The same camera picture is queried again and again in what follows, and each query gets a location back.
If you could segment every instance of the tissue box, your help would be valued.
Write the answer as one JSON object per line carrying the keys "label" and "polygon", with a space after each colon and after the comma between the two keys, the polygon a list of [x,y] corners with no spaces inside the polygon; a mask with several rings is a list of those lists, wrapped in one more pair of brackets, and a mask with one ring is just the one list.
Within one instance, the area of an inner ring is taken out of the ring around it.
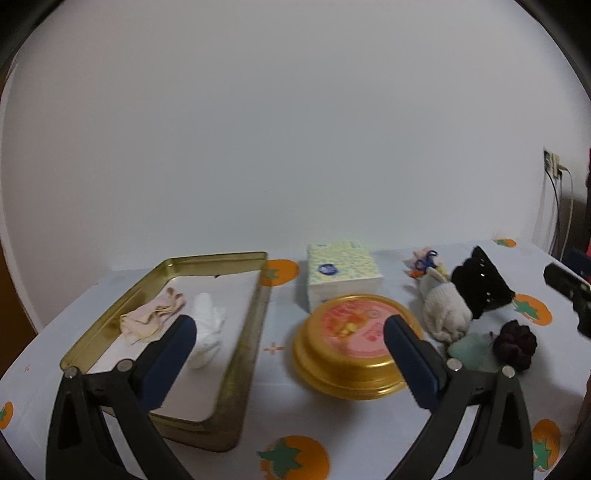
{"label": "tissue box", "polygon": [[310,313],[340,295],[377,293],[383,279],[369,250],[357,242],[308,245]]}

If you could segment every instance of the electrical outlet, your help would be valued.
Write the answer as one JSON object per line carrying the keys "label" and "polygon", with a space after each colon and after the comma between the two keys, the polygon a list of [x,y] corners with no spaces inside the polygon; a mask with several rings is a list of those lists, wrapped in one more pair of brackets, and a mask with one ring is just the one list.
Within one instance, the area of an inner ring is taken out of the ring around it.
{"label": "electrical outlet", "polygon": [[560,165],[560,157],[555,153],[552,154],[552,176],[554,179],[558,178],[558,165]]}
{"label": "electrical outlet", "polygon": [[552,153],[544,150],[544,170],[552,174]]}
{"label": "electrical outlet", "polygon": [[560,157],[555,153],[544,150],[544,170],[547,171],[552,178],[558,178],[558,166],[560,165]]}

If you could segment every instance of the blue scissors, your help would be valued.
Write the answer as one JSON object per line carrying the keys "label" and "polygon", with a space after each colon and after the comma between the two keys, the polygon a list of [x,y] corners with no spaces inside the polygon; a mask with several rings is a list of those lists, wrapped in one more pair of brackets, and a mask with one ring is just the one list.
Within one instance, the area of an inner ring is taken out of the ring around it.
{"label": "blue scissors", "polygon": [[429,250],[427,255],[425,255],[425,259],[419,258],[414,263],[414,268],[419,270],[419,272],[426,272],[429,267],[436,268],[437,265],[433,261],[433,258],[438,257],[439,254],[435,250]]}

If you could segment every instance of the wooden door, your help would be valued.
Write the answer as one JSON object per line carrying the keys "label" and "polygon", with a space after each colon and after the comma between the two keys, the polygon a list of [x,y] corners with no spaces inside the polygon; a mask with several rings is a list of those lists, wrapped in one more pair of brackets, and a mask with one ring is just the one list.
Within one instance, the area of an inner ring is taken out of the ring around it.
{"label": "wooden door", "polygon": [[[0,77],[0,96],[5,84],[6,76]],[[0,249],[0,377],[35,335],[8,273],[4,253]]]}

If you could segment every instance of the gold container lid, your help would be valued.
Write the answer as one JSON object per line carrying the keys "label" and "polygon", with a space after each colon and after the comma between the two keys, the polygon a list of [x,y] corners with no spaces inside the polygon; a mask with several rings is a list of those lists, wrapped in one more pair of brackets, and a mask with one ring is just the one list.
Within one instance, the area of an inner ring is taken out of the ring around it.
{"label": "gold container lid", "polygon": [[295,336],[298,375],[345,400],[373,400],[403,389],[406,382],[383,338],[384,323],[392,315],[400,315],[423,338],[414,316],[386,297],[354,294],[323,303]]}

